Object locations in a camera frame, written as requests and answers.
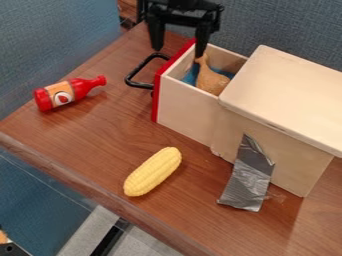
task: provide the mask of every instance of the toy corn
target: toy corn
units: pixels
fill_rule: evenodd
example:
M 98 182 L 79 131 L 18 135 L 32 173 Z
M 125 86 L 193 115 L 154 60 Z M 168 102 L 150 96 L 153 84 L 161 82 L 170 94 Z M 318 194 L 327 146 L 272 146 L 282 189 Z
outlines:
M 163 148 L 127 177 L 124 183 L 125 195 L 141 196 L 150 192 L 177 169 L 181 160 L 177 148 Z

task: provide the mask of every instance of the red bottle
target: red bottle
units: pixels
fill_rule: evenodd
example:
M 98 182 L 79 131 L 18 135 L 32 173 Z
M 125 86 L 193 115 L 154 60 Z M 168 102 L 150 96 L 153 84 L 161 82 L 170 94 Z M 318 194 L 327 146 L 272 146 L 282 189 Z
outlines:
M 47 111 L 84 98 L 96 86 L 106 85 L 101 75 L 93 80 L 75 78 L 34 90 L 34 98 L 41 111 Z

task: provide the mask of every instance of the floor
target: floor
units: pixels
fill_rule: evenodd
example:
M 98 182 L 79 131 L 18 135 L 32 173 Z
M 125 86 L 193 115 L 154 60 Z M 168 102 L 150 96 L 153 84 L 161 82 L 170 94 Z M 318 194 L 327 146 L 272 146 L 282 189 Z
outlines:
M 102 206 L 97 206 L 69 242 L 65 244 L 58 256 L 92 255 L 97 245 L 118 219 L 119 216 Z M 180 255 L 182 254 L 133 225 L 125 230 L 108 253 L 108 256 Z

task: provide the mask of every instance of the duct tape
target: duct tape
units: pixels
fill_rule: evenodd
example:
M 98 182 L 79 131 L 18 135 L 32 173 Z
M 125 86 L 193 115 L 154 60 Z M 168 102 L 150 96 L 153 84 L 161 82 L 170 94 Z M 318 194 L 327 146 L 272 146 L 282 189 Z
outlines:
M 244 134 L 233 174 L 217 203 L 258 212 L 265 199 L 274 163 L 258 143 Z

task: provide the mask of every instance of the black metal handle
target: black metal handle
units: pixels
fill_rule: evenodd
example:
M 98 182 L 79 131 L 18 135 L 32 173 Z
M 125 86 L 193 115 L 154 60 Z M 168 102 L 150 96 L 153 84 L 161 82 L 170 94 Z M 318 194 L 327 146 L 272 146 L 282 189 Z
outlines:
M 160 52 L 152 53 L 143 62 L 141 62 L 135 69 L 133 69 L 131 73 L 129 73 L 125 77 L 125 83 L 128 86 L 132 86 L 132 87 L 136 87 L 136 88 L 140 88 L 140 89 L 153 90 L 153 87 L 154 87 L 153 84 L 134 82 L 134 81 L 132 81 L 132 79 L 133 79 L 133 77 L 136 74 L 138 74 L 154 58 L 161 58 L 161 59 L 164 59 L 164 60 L 170 60 L 170 57 L 165 55 L 165 54 L 163 54 L 163 53 L 160 53 Z

